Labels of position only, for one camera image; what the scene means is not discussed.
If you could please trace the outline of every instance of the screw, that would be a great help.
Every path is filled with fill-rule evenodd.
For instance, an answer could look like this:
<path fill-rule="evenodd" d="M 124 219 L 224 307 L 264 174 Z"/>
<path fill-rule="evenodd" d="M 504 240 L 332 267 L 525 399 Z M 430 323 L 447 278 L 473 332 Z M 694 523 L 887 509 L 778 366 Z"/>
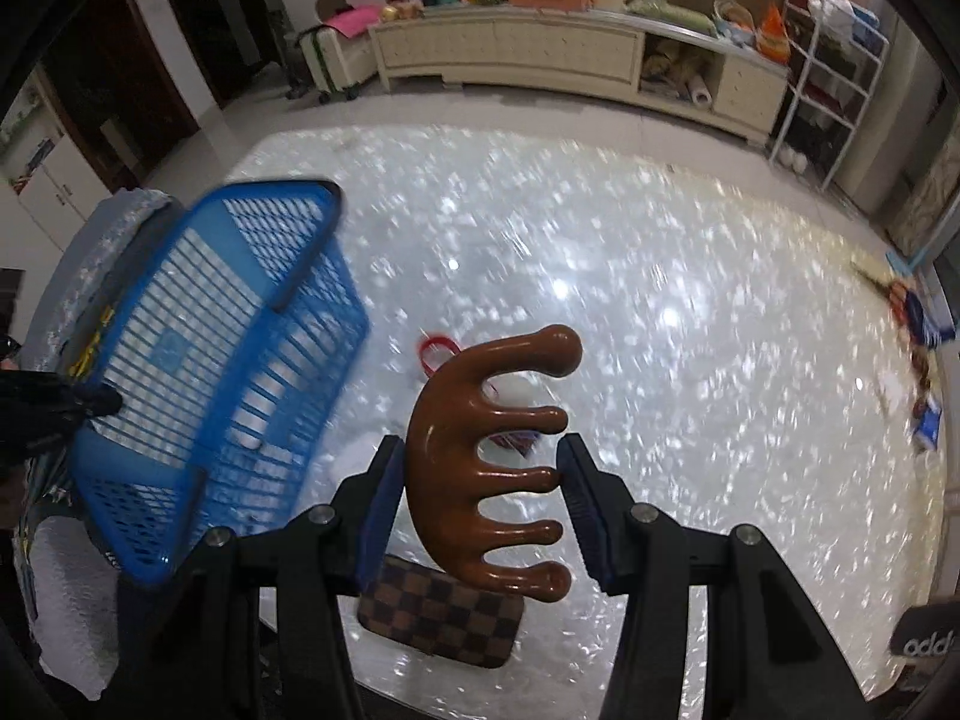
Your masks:
<path fill-rule="evenodd" d="M 203 535 L 203 541 L 211 547 L 222 547 L 230 541 L 230 528 L 210 528 Z"/>
<path fill-rule="evenodd" d="M 336 517 L 336 515 L 337 512 L 334 511 L 332 506 L 322 503 L 310 509 L 306 514 L 306 518 L 314 525 L 329 525 L 333 522 L 333 518 Z"/>
<path fill-rule="evenodd" d="M 630 507 L 630 516 L 637 522 L 649 525 L 659 517 L 659 511 L 656 510 L 656 506 L 648 503 L 635 503 Z"/>
<path fill-rule="evenodd" d="M 749 547 L 756 546 L 760 541 L 763 541 L 763 533 L 760 533 L 760 529 L 754 525 L 738 525 L 734 532 L 736 537 Z"/>

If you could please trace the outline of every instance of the basket label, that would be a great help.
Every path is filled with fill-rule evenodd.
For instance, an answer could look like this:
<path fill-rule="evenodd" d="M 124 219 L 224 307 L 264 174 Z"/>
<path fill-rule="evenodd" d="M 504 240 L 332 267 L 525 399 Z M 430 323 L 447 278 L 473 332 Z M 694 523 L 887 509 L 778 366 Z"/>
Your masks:
<path fill-rule="evenodd" d="M 173 376 L 184 363 L 184 357 L 189 351 L 190 341 L 187 341 L 176 330 L 164 327 L 160 331 L 160 337 L 157 339 L 154 350 L 150 353 L 150 362 L 164 373 Z"/>

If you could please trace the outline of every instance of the blue plastic basket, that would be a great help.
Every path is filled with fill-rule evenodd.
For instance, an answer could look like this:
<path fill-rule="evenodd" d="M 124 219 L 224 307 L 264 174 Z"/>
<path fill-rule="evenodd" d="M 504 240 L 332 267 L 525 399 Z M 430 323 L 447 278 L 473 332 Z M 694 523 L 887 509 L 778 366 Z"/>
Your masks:
<path fill-rule="evenodd" d="M 71 467 L 123 569 L 164 580 L 214 525 L 284 525 L 367 336 L 333 232 L 336 185 L 226 186 L 125 295 L 93 379 L 124 398 Z"/>

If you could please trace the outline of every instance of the white metal shelf rack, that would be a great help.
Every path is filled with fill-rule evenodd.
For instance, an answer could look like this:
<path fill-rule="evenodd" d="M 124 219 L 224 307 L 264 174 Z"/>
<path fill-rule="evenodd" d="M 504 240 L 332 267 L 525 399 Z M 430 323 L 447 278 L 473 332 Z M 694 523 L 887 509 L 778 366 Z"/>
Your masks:
<path fill-rule="evenodd" d="M 836 175 L 837 170 L 840 169 L 840 165 L 847 156 L 847 151 L 850 149 L 851 143 L 853 142 L 853 137 L 856 135 L 856 132 L 860 127 L 860 123 L 863 121 L 863 116 L 867 111 L 867 106 L 870 104 L 870 100 L 874 96 L 874 90 L 877 88 L 877 81 L 880 79 L 880 73 L 883 70 L 883 65 L 887 60 L 887 53 L 890 50 L 890 41 L 887 40 L 887 38 L 884 37 L 881 32 L 867 23 L 861 22 L 861 20 L 856 21 L 857 29 L 863 28 L 868 34 L 874 36 L 875 39 L 870 42 L 880 45 L 880 54 L 877 55 L 875 52 L 871 52 L 870 49 L 862 45 L 860 42 L 845 37 L 843 33 L 834 28 L 834 26 L 828 23 L 826 20 L 818 19 L 814 17 L 808 10 L 792 4 L 792 2 L 789 0 L 784 0 L 784 23 L 789 21 L 791 14 L 798 14 L 810 20 L 810 22 L 813 23 L 813 34 L 810 37 L 810 45 L 806 49 L 804 49 L 795 41 L 790 41 L 790 49 L 794 52 L 798 52 L 798 54 L 803 57 L 803 69 L 800 70 L 800 76 L 798 77 L 797 82 L 795 84 L 788 84 L 788 88 L 790 93 L 793 95 L 793 98 L 790 101 L 789 108 L 787 109 L 784 123 L 782 124 L 781 129 L 779 129 L 778 135 L 776 135 L 776 140 L 774 141 L 773 147 L 770 149 L 770 162 L 776 162 L 776 156 L 784 146 L 786 134 L 790 129 L 790 125 L 793 124 L 793 119 L 797 114 L 797 110 L 801 104 L 808 105 L 819 113 L 826 114 L 827 117 L 830 117 L 834 120 L 834 122 L 838 122 L 842 125 L 842 127 L 847 129 L 847 138 L 844 141 L 843 146 L 841 146 L 839 153 L 833 161 L 833 164 L 830 165 L 829 169 L 827 170 L 826 177 L 824 177 L 824 180 L 820 184 L 820 191 L 824 191 L 830 185 L 830 182 L 832 182 L 834 175 Z M 870 81 L 866 87 L 857 83 L 855 80 L 848 79 L 846 76 L 843 76 L 843 74 L 835 71 L 831 66 L 827 65 L 826 62 L 818 58 L 817 50 L 820 47 L 821 37 L 825 32 L 832 35 L 832 37 L 837 40 L 841 47 L 843 47 L 844 55 L 846 57 L 857 57 L 858 55 L 862 55 L 863 57 L 866 57 L 866 61 L 868 63 L 872 62 L 875 64 L 876 67 L 872 69 Z M 859 69 L 854 77 L 862 76 L 865 65 L 861 62 L 857 62 L 856 64 L 858 65 Z M 806 84 L 808 84 L 808 79 L 810 77 L 810 71 L 813 68 L 818 68 L 819 70 L 825 71 L 830 76 L 834 77 L 834 79 L 839 79 L 842 84 L 851 90 L 853 95 L 859 95 L 862 98 L 859 111 L 856 113 L 856 117 L 854 117 L 853 120 L 848 118 L 843 113 L 843 108 L 841 108 L 840 112 L 838 113 L 827 105 L 819 103 L 818 100 L 811 98 L 810 95 L 805 93 Z"/>

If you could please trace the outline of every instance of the pink cloth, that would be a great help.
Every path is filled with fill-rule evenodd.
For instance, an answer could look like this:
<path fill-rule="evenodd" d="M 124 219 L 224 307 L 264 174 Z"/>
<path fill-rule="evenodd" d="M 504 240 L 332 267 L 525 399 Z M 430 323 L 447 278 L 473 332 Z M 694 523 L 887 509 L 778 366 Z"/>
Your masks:
<path fill-rule="evenodd" d="M 352 38 L 362 35 L 367 31 L 367 27 L 380 20 L 380 8 L 376 5 L 362 5 L 353 10 L 347 10 L 346 13 L 340 13 L 332 19 L 327 19 L 323 24 L 336 29 L 344 38 Z"/>

